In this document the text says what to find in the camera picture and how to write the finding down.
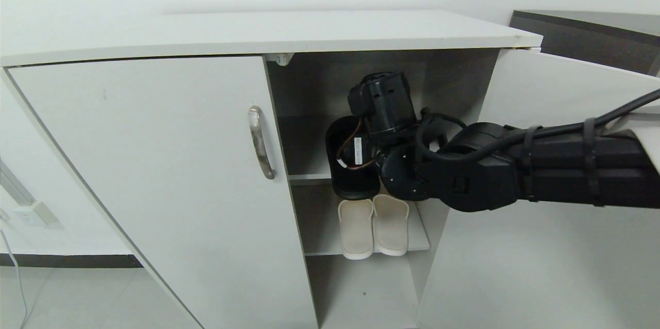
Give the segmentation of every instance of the gray floor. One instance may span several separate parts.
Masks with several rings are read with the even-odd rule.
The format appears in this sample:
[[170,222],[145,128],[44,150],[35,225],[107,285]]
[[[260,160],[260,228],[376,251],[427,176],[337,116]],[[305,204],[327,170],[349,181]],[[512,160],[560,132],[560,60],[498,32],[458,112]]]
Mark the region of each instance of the gray floor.
[[[21,268],[30,319],[25,329],[200,329],[141,268]],[[0,267],[0,327],[18,329],[16,272]]]

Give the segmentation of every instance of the electrical outlet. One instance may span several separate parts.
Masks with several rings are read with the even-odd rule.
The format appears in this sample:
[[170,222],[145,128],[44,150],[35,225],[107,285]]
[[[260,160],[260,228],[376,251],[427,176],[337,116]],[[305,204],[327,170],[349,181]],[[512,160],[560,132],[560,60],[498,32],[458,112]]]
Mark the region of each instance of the electrical outlet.
[[25,225],[32,227],[48,227],[54,220],[54,215],[42,202],[34,202],[26,207],[16,207],[13,213]]

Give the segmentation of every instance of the wall baseboard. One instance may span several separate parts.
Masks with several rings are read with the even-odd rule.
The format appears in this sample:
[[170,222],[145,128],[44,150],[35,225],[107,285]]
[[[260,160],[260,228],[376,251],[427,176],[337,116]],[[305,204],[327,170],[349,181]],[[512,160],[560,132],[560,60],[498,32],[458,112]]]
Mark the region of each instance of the wall baseboard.
[[[14,254],[21,267],[46,268],[142,268],[135,256],[108,254],[101,256],[51,256],[43,254]],[[0,266],[14,266],[9,254],[0,254]]]

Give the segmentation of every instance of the white slipper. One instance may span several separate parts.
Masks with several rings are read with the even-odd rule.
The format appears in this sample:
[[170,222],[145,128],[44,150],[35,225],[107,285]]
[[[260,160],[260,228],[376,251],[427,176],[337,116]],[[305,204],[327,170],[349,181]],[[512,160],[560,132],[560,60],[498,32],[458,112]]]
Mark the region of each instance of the white slipper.
[[365,259],[373,253],[373,202],[344,200],[337,207],[341,251],[348,259]]
[[389,195],[373,197],[373,242],[383,254],[403,256],[408,251],[408,203]]

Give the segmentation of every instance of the open cabinet door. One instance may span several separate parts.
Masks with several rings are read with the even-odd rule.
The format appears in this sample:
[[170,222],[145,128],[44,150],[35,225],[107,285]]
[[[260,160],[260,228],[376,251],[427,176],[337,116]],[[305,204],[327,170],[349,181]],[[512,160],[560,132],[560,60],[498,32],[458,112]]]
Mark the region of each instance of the open cabinet door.
[[[584,121],[660,79],[527,50],[502,50],[481,122]],[[655,327],[660,211],[515,204],[450,211],[420,303],[420,327]]]
[[[102,211],[201,326],[317,326],[261,57],[10,75]],[[274,179],[257,161],[252,106]]]
[[660,88],[660,79],[527,50],[502,50],[480,122],[526,128],[582,122]]

